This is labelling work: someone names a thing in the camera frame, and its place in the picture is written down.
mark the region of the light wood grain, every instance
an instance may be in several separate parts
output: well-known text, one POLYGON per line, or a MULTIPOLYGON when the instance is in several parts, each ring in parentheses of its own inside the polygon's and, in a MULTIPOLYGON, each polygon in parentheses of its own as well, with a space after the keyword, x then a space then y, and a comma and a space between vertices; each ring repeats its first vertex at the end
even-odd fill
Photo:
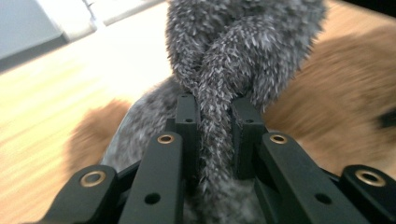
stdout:
MULTIPOLYGON (((318 41, 394 25, 392 18, 329 2, 318 41)), ((133 103, 171 74, 167 4, 150 8, 0 75, 0 223, 39 220, 70 177, 73 129, 112 99, 133 103)))

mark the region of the gray fur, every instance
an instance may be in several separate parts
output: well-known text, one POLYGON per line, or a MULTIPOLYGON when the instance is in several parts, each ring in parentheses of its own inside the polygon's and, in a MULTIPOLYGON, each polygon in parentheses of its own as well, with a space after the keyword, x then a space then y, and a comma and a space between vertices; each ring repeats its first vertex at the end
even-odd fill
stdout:
POLYGON ((231 101, 260 111, 287 87, 320 31, 320 0, 174 0, 166 30, 174 75, 128 112, 103 164, 118 171, 141 159, 149 138, 190 91, 201 110, 201 182, 186 199, 186 223, 263 223, 251 181, 233 179, 231 101))

